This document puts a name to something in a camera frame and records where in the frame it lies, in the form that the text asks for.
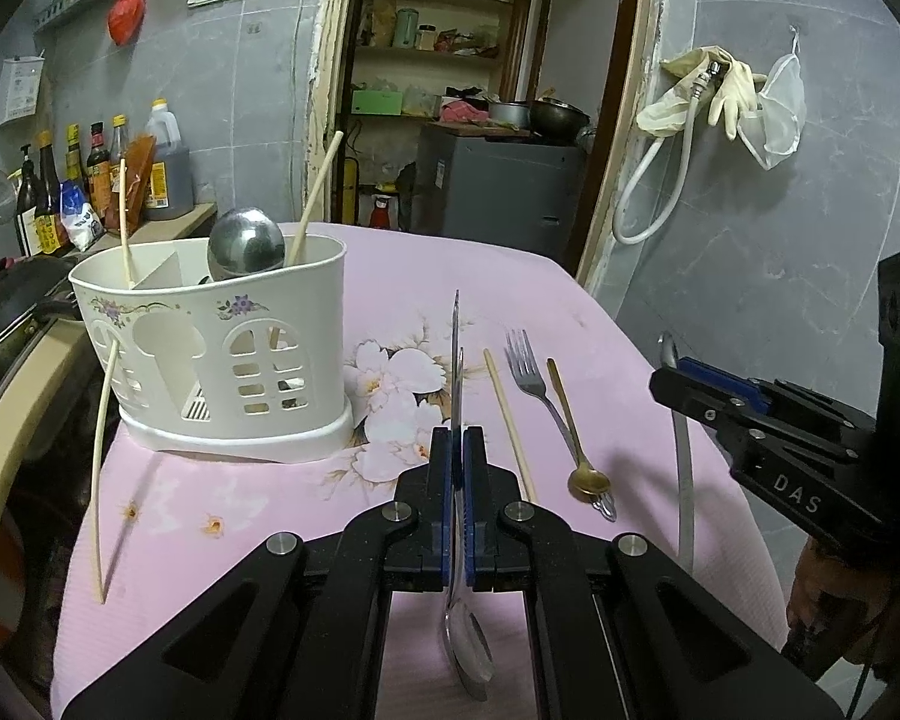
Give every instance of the rubber glove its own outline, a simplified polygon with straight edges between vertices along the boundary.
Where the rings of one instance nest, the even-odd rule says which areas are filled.
[[[730,69],[724,75],[724,82],[720,85],[720,89],[713,95],[707,122],[714,127],[722,112],[727,140],[732,141],[737,137],[737,122],[740,121],[740,117],[755,110],[754,74],[748,64],[735,59],[730,63]]]

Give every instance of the metal spoon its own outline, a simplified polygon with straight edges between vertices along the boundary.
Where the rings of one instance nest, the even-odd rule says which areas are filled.
[[[214,281],[226,281],[283,268],[283,234],[259,208],[234,208],[217,220],[207,242],[207,268]]]
[[[460,344],[460,293],[453,307],[453,362],[450,377],[451,464],[463,463],[463,350]],[[451,469],[451,480],[454,478]],[[450,587],[443,610],[443,646],[460,677],[463,689],[477,701],[487,700],[487,684],[493,679],[493,656],[480,622],[466,603],[463,567],[463,488],[453,488],[453,538],[450,552]]]
[[[610,489],[610,479],[607,479],[604,474],[594,469],[590,461],[586,459],[586,455],[583,454],[580,436],[577,433],[577,425],[574,424],[573,415],[570,413],[570,401],[567,400],[567,393],[563,390],[563,382],[560,381],[557,363],[553,358],[547,360],[547,368],[550,372],[550,380],[554,383],[554,389],[557,391],[557,397],[560,399],[563,414],[567,418],[567,429],[570,431],[570,439],[573,440],[574,456],[577,461],[576,469],[573,469],[573,472],[570,474],[569,484],[581,493],[602,495]]]

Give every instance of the white plastic utensil holder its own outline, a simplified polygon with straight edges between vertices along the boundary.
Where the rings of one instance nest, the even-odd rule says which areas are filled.
[[[154,450],[279,463],[343,449],[346,245],[308,235],[292,268],[200,284],[206,248],[134,245],[132,290],[119,247],[70,272],[101,365],[120,344],[113,392],[130,435]]]

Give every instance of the pot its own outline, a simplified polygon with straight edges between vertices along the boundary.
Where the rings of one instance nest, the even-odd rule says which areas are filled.
[[[7,261],[0,261],[0,380],[42,322],[51,317],[80,319],[77,300],[67,285],[73,266],[71,260],[45,254],[10,268]]]
[[[530,104],[530,129],[559,143],[573,143],[577,133],[590,124],[590,117],[569,103],[542,98]]]
[[[493,122],[513,124],[517,129],[530,129],[530,103],[490,103]]]

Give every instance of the plastic jug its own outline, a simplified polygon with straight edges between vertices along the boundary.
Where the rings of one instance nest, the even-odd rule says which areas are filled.
[[[154,100],[146,133],[156,138],[154,168],[146,189],[144,218],[151,221],[182,217],[194,210],[194,180],[190,150],[180,137],[176,117],[167,100]]]

